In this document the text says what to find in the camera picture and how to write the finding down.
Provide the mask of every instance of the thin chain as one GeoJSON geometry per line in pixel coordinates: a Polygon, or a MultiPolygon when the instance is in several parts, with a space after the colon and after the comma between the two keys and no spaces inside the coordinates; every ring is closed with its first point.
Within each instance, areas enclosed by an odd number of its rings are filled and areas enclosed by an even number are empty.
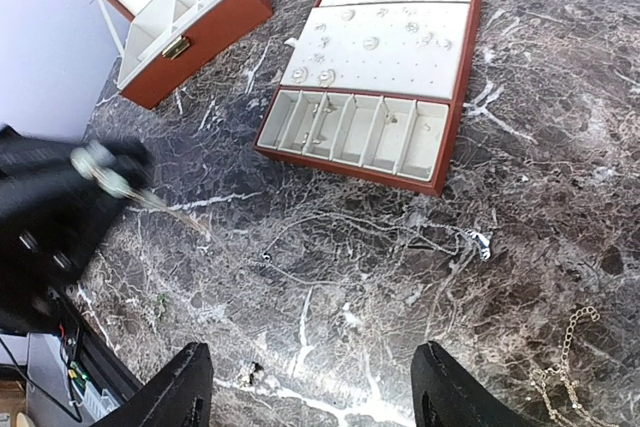
{"type": "Polygon", "coordinates": [[[578,424],[572,422],[567,417],[562,415],[557,409],[553,407],[551,399],[547,394],[547,383],[555,377],[559,377],[560,381],[564,384],[569,399],[571,400],[571,407],[576,414],[581,417],[587,425],[595,427],[620,427],[618,424],[609,424],[603,420],[600,420],[591,415],[580,403],[578,394],[576,393],[576,386],[578,382],[572,381],[569,378],[569,352],[571,351],[571,344],[573,343],[573,336],[575,328],[578,322],[583,317],[591,317],[592,322],[600,320],[600,314],[594,307],[584,307],[579,309],[569,319],[569,325],[564,336],[564,342],[562,344],[562,353],[560,354],[560,362],[546,370],[542,370],[538,367],[533,367],[529,372],[529,380],[531,380],[531,386],[538,391],[544,400],[544,404],[549,412],[549,418],[556,424],[563,427],[580,427],[578,424]]]}

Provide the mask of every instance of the compartment divider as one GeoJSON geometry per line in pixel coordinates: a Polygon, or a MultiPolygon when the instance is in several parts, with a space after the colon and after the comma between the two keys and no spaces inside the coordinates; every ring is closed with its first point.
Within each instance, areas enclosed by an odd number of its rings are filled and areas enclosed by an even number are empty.
{"type": "Polygon", "coordinates": [[[316,136],[318,135],[318,130],[322,125],[322,119],[326,117],[326,112],[324,109],[327,107],[329,103],[329,96],[325,92],[322,94],[322,99],[320,99],[320,103],[315,107],[316,113],[313,119],[313,124],[311,124],[311,129],[309,129],[309,136],[307,137],[307,142],[302,147],[302,155],[308,155],[309,149],[313,147],[313,142],[315,141],[316,136]]]}
{"type": "Polygon", "coordinates": [[[409,121],[407,122],[407,128],[404,131],[404,135],[402,136],[402,147],[400,148],[400,155],[396,159],[395,164],[393,164],[393,175],[398,175],[402,164],[404,163],[404,159],[407,157],[407,149],[409,148],[409,143],[411,142],[411,134],[413,134],[413,127],[416,124],[416,119],[418,118],[418,101],[414,100],[411,103],[411,111],[409,112],[409,121]]]}
{"type": "Polygon", "coordinates": [[[293,141],[293,139],[291,138],[291,136],[293,135],[295,138],[296,132],[291,132],[293,130],[293,126],[296,124],[299,124],[300,121],[302,120],[302,117],[304,117],[304,111],[306,108],[305,102],[304,100],[304,92],[301,90],[300,93],[298,94],[298,100],[296,101],[296,105],[293,108],[293,112],[291,113],[291,117],[289,117],[289,122],[287,122],[287,128],[284,131],[284,134],[282,135],[282,139],[280,139],[280,144],[278,144],[276,147],[278,150],[282,149],[282,146],[289,143],[290,141],[293,141]]]}
{"type": "Polygon", "coordinates": [[[349,129],[346,128],[348,127],[348,125],[345,126],[345,124],[353,119],[353,115],[351,115],[351,119],[349,119],[348,117],[350,116],[350,114],[354,113],[356,106],[355,97],[355,94],[351,94],[343,105],[342,113],[340,114],[340,120],[338,121],[338,127],[336,129],[336,135],[333,137],[333,142],[331,143],[329,160],[333,160],[336,156],[336,151],[342,151],[342,148],[344,147],[344,142],[347,139],[347,134],[349,133],[349,129]]]}
{"type": "Polygon", "coordinates": [[[380,96],[378,105],[376,106],[371,125],[369,126],[369,133],[367,134],[367,140],[364,143],[364,148],[360,154],[360,161],[358,165],[362,167],[365,163],[369,164],[373,160],[378,142],[380,141],[380,134],[384,128],[384,114],[387,107],[384,103],[384,96],[380,96]]]}

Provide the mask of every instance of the black marble surface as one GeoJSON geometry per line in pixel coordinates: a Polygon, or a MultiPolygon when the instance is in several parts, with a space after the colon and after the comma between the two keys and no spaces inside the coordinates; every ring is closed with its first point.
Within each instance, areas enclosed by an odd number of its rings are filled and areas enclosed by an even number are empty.
{"type": "Polygon", "coordinates": [[[98,102],[88,135],[141,139],[156,194],[213,232],[140,206],[114,227],[78,300],[118,355],[146,380],[208,342],[212,425],[391,427],[413,425],[411,357],[433,339],[546,423],[527,373],[593,305],[602,320],[570,357],[578,393],[640,425],[640,0],[485,0],[440,199],[253,152],[314,0],[272,2],[157,110],[113,80],[98,102]],[[492,234],[489,262],[467,228],[492,234]],[[251,362],[256,386],[238,380],[251,362]]]}

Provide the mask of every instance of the white wall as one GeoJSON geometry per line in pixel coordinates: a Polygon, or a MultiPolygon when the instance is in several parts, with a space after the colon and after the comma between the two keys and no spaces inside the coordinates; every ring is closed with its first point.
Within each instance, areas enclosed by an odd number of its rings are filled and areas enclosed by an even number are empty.
{"type": "Polygon", "coordinates": [[[95,0],[0,0],[0,124],[81,137],[116,56],[95,0]]]}

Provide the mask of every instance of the brown box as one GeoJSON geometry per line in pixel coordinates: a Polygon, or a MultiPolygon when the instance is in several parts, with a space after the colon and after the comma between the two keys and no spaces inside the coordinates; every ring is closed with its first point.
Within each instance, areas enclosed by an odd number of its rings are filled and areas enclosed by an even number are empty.
{"type": "Polygon", "coordinates": [[[19,382],[0,381],[0,427],[16,427],[17,416],[27,409],[27,398],[19,382]]]}
{"type": "Polygon", "coordinates": [[[482,0],[318,0],[254,148],[276,160],[440,195],[481,5],[482,0]],[[325,128],[330,118],[332,127],[325,128]],[[361,150],[346,152],[349,141],[361,150]]]}
{"type": "Polygon", "coordinates": [[[107,1],[132,21],[118,88],[148,109],[272,15],[269,0],[107,1]]]}

